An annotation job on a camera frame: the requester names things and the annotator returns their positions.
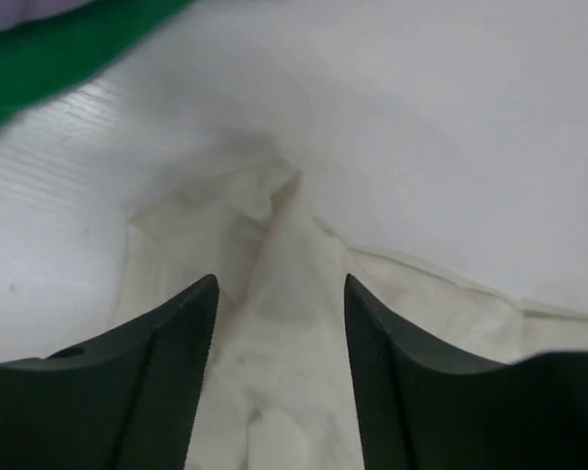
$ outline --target purple object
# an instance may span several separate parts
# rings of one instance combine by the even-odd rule
[[[0,30],[59,15],[92,0],[0,0]]]

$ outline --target green fabric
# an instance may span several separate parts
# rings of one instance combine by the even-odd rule
[[[83,82],[191,0],[100,0],[0,33],[0,125]]]

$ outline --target beige fabric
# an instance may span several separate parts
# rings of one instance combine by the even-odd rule
[[[313,218],[304,176],[264,144],[236,145],[205,162],[209,169],[130,223],[114,320],[206,273],[218,276],[219,320],[191,470],[363,468],[343,325],[348,272],[473,353],[511,362],[588,348],[588,319],[527,315],[434,266],[437,275],[408,257],[349,250]]]

